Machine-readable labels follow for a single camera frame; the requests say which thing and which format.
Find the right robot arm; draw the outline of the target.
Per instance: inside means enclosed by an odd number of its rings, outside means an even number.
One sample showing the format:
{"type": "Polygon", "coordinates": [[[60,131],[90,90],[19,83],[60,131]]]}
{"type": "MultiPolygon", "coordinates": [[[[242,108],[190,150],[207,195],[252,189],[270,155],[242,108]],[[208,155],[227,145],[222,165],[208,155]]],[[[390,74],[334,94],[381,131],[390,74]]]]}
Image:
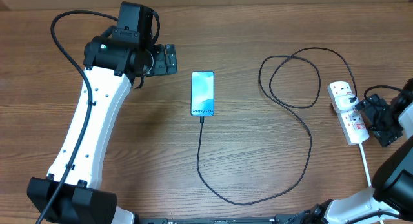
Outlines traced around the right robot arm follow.
{"type": "Polygon", "coordinates": [[[412,80],[387,103],[377,94],[359,101],[338,81],[328,86],[347,143],[361,146],[373,134],[383,147],[400,137],[406,141],[351,197],[328,200],[303,213],[300,223],[375,223],[386,219],[412,221],[412,80]]]}

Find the blue Galaxy smartphone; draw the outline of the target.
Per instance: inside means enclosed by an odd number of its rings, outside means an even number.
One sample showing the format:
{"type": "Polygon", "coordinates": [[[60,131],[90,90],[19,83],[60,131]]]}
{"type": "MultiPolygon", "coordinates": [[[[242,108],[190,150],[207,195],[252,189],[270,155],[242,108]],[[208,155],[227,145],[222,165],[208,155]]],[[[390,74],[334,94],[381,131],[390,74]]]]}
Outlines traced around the blue Galaxy smartphone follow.
{"type": "Polygon", "coordinates": [[[213,71],[192,72],[190,113],[192,116],[214,115],[213,71]]]}

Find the white power strip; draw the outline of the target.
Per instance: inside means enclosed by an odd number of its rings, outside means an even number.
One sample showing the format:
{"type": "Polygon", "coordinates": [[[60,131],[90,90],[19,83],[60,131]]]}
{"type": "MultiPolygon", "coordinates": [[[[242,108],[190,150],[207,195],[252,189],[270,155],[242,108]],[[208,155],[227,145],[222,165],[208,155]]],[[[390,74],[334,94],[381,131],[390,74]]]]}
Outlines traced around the white power strip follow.
{"type": "MultiPolygon", "coordinates": [[[[350,85],[345,81],[336,81],[327,87],[331,101],[334,97],[345,94],[353,94],[350,85]]],[[[369,138],[366,125],[360,112],[352,110],[337,113],[344,136],[349,145],[358,145],[369,138]]]]}

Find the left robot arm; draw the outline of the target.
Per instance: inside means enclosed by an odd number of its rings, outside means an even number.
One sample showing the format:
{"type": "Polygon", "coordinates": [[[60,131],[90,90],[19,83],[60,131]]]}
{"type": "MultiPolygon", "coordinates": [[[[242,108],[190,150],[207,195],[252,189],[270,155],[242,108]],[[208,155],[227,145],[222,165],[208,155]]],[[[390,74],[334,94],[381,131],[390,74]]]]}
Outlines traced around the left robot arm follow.
{"type": "Polygon", "coordinates": [[[65,141],[45,178],[31,178],[27,195],[39,221],[139,223],[117,196],[101,190],[103,163],[119,110],[146,77],[177,72],[174,45],[159,44],[160,20],[153,9],[122,2],[114,25],[86,44],[77,65],[81,94],[65,141]]]}

